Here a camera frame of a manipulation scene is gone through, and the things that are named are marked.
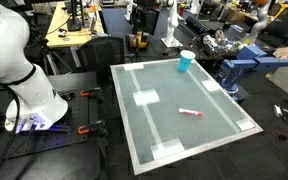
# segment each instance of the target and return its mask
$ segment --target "office chair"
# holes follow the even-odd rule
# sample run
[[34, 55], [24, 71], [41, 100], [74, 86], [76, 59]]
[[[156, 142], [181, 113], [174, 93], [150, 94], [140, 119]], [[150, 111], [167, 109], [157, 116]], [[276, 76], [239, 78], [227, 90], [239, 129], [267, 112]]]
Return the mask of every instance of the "office chair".
[[273, 47], [288, 46], [288, 9], [258, 35], [258, 39]]
[[104, 102], [99, 102], [99, 116], [104, 119], [117, 119], [120, 117], [118, 103], [116, 102], [116, 92], [111, 74], [111, 65], [124, 64], [124, 41], [118, 37], [96, 37], [83, 44], [77, 55], [81, 62], [81, 67], [77, 72], [96, 72], [97, 83], [101, 86]]
[[96, 37], [83, 44], [77, 55], [81, 61], [78, 72], [94, 71], [97, 83], [102, 84], [112, 77], [110, 65], [124, 64], [124, 43], [118, 37]]

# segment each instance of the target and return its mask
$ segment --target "wire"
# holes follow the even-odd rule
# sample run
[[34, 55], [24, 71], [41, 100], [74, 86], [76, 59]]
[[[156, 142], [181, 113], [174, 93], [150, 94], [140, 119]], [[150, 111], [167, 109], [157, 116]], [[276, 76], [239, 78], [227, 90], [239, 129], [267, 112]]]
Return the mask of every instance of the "wire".
[[70, 20], [71, 17], [72, 17], [72, 15], [70, 15], [70, 16], [67, 18], [67, 20], [66, 20], [62, 25], [60, 25], [58, 28], [54, 29], [53, 31], [48, 32], [47, 34], [52, 34], [53, 32], [57, 31], [59, 28], [61, 28], [62, 26], [64, 26], [64, 25], [68, 22], [68, 20]]
[[33, 134], [34, 130], [36, 128], [36, 124], [33, 124], [30, 132], [28, 134], [28, 136], [26, 137], [26, 139], [22, 142], [22, 144], [20, 144], [19, 146], [17, 146], [17, 148], [15, 148], [1, 163], [0, 165], [0, 170], [2, 169], [2, 167], [4, 166], [5, 162], [7, 160], [9, 160], [22, 146], [24, 146], [24, 144], [26, 144], [26, 142], [30, 139], [31, 135]]
[[16, 132], [16, 129], [17, 129], [17, 125], [18, 125], [18, 121], [20, 119], [20, 101], [19, 101], [19, 98], [18, 96], [16, 95], [15, 91], [13, 89], [11, 89], [10, 87], [8, 87], [7, 85], [4, 85], [2, 83], [0, 83], [1, 86], [5, 87], [10, 93], [11, 95], [13, 96], [14, 100], [15, 100], [15, 103], [16, 103], [16, 106], [17, 106], [17, 112], [16, 112], [16, 119], [15, 119], [15, 126], [12, 130], [12, 135], [10, 136], [8, 142], [7, 142], [7, 145], [5, 146], [5, 149], [0, 157], [0, 166], [1, 166], [1, 163], [4, 159], [4, 157], [6, 156], [6, 153], [7, 151], [10, 149], [13, 141], [14, 141], [14, 138], [15, 138], [15, 132]]
[[282, 140], [285, 141], [288, 137], [288, 127], [285, 126], [286, 130], [279, 131], [277, 129], [272, 129], [271, 133], [275, 137], [276, 140]]

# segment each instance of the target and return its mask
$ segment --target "orange clamp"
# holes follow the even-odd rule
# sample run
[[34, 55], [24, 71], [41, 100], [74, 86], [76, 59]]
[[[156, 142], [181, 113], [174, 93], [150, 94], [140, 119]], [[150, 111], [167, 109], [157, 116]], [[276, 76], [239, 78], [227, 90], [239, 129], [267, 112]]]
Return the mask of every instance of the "orange clamp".
[[85, 92], [84, 90], [80, 91], [80, 95], [83, 97], [88, 97], [90, 95], [90, 93]]
[[90, 130], [85, 126], [81, 126], [78, 128], [78, 134], [82, 135], [82, 134], [87, 134], [89, 132], [90, 132]]

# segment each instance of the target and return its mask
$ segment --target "white robot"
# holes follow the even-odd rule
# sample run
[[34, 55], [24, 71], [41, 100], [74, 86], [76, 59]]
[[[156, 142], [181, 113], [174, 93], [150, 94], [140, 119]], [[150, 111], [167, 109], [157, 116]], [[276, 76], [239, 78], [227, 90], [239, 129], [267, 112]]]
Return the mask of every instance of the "white robot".
[[[0, 5], [0, 83], [9, 84], [20, 100], [18, 131], [30, 130], [33, 123], [37, 125], [35, 130], [47, 130], [65, 115], [68, 104], [57, 94], [43, 70], [25, 58], [28, 38], [26, 21]], [[13, 100], [6, 112], [7, 131], [13, 130], [16, 113]]]
[[169, 17], [167, 19], [167, 32], [166, 37], [162, 38], [162, 42], [165, 44], [166, 47], [178, 47], [183, 46], [177, 39], [174, 37], [175, 28], [178, 26], [178, 19], [177, 19], [177, 0], [163, 0], [168, 6], [169, 10]]
[[246, 45], [253, 45], [257, 39], [258, 33], [267, 26], [267, 14], [270, 7], [271, 0], [268, 0], [266, 4], [261, 5], [261, 8], [257, 10], [258, 22], [254, 24], [250, 34], [247, 34], [242, 43]]
[[129, 21], [133, 6], [136, 6], [136, 4], [133, 2], [133, 0], [125, 0], [125, 2], [128, 3], [128, 5], [126, 6], [126, 15], [124, 15], [124, 17], [127, 21]]
[[199, 14], [200, 10], [201, 10], [201, 4], [199, 2], [199, 0], [191, 0], [191, 8], [189, 10], [190, 13], [192, 14]]

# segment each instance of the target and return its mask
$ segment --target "plastic cup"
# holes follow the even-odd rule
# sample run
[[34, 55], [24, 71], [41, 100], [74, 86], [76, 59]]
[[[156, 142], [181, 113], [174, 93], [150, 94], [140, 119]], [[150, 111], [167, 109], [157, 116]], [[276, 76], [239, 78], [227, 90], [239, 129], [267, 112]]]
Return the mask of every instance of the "plastic cup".
[[192, 63], [192, 60], [195, 58], [195, 54], [192, 51], [183, 50], [181, 51], [181, 57], [180, 62], [178, 64], [178, 70], [181, 72], [185, 72], [190, 64]]

